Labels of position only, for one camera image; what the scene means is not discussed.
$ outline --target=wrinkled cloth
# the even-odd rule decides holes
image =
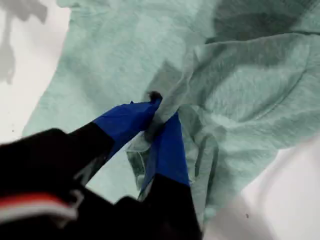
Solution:
[[[320,129],[318,0],[58,2],[69,32],[24,134],[71,131],[160,92],[146,134],[178,110],[200,224]],[[142,135],[127,150],[137,177],[149,146]]]

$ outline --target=green fabric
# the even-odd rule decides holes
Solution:
[[[74,130],[118,104],[164,96],[176,110],[199,222],[320,128],[318,0],[60,0],[63,53],[24,130]],[[144,172],[148,143],[128,156]]]

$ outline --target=white stripe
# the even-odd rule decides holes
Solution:
[[[25,203],[0,208],[0,224],[40,215],[52,215],[63,219],[75,220],[78,217],[78,212],[75,208],[65,207],[55,202]]]

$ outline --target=cloth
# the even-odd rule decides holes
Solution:
[[[178,110],[201,223],[320,127],[319,0],[59,0],[72,9],[63,53],[24,134],[65,131],[115,105]],[[128,149],[136,176],[149,144]]]

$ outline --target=red stripe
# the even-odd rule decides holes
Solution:
[[[11,207],[14,205],[31,204],[35,202],[54,202],[64,207],[68,205],[53,194],[45,192],[22,193],[19,195],[0,197],[0,208]]]

